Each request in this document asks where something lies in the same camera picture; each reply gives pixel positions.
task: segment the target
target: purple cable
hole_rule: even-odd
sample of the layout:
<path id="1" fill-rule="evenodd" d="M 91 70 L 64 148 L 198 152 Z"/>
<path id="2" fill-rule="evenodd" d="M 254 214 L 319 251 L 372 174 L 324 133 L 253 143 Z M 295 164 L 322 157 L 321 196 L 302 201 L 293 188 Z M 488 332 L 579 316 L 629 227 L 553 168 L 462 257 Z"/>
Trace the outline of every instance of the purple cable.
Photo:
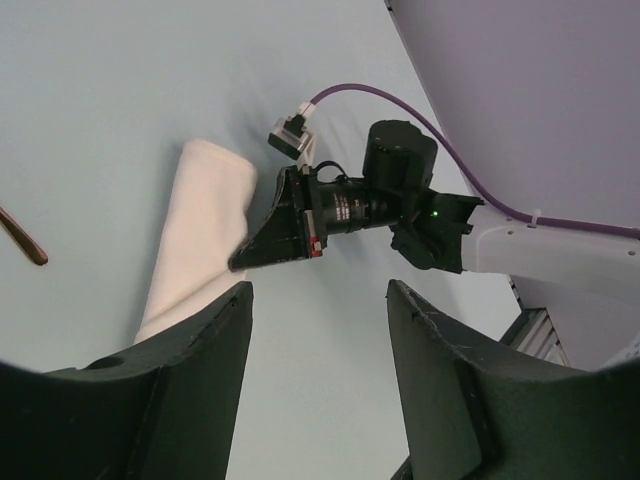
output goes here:
<path id="1" fill-rule="evenodd" d="M 429 132 L 438 139 L 440 144 L 445 148 L 451 158 L 456 162 L 458 168 L 462 171 L 465 177 L 471 182 L 471 185 L 480 193 L 482 197 L 484 197 L 487 202 L 493 205 L 495 208 L 503 212 L 505 215 L 518 220 L 524 223 L 531 223 L 533 221 L 533 217 L 523 212 L 519 212 L 508 205 L 505 205 L 496 197 L 494 197 L 483 185 L 480 183 L 480 180 L 473 174 L 473 172 L 469 169 L 469 167 L 462 161 L 458 152 L 455 151 L 453 146 L 449 143 L 449 141 L 442 135 L 438 129 L 433 126 L 429 120 L 427 120 L 424 115 L 418 112 L 415 108 L 413 108 L 408 103 L 400 100 L 398 97 L 385 92 L 384 90 L 380 90 L 375 87 L 370 87 L 369 85 L 363 85 L 360 83 L 342 83 L 340 85 L 334 85 L 333 87 L 326 88 L 318 93 L 315 97 L 310 100 L 310 103 L 313 105 L 317 105 L 320 100 L 328 97 L 337 92 L 342 92 L 345 90 L 357 90 L 360 92 L 367 92 L 373 95 L 377 95 L 378 97 L 382 97 L 386 100 L 389 100 L 392 103 L 395 103 L 400 108 L 406 110 L 408 113 L 413 115 L 422 125 L 425 126 Z M 555 228 L 564 228 L 568 230 L 579 230 L 583 232 L 594 232 L 594 233 L 603 233 L 607 235 L 615 235 L 619 237 L 626 238 L 634 238 L 636 240 L 640 240 L 640 230 L 636 228 L 627 228 L 627 227 L 617 227 L 615 225 L 603 225 L 600 223 L 590 223 L 590 222 L 579 222 L 576 220 L 564 220 L 560 218 L 549 218 L 549 217 L 539 217 L 537 220 L 538 225 L 546 225 L 548 227 Z"/>

